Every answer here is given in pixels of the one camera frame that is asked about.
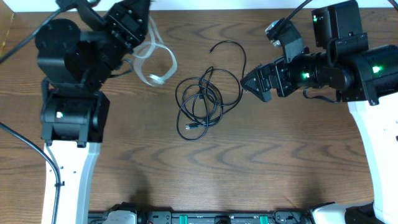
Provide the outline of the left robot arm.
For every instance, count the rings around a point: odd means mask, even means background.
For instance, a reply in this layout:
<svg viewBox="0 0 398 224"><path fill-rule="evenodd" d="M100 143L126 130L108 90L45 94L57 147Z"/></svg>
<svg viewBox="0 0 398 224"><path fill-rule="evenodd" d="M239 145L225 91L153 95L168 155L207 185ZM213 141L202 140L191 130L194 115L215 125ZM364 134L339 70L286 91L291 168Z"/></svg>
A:
<svg viewBox="0 0 398 224"><path fill-rule="evenodd" d="M88 25L54 19L35 38L45 73L40 113L46 180L43 223L86 223L110 102L101 91L148 32L150 2L120 1L103 16L89 1L62 1Z"/></svg>

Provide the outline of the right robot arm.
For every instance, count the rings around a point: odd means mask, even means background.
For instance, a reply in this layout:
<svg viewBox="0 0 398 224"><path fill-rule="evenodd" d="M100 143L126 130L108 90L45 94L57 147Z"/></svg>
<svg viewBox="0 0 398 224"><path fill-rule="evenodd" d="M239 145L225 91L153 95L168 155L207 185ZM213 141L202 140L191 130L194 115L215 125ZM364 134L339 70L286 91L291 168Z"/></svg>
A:
<svg viewBox="0 0 398 224"><path fill-rule="evenodd" d="M356 1L312 11L320 53L310 53L290 18L273 22L267 38L283 50L280 58L250 71L241 86L261 101L298 89L328 86L335 102L345 102L363 142L373 183L374 200L311 208L302 223L397 222L397 47L370 48Z"/></svg>

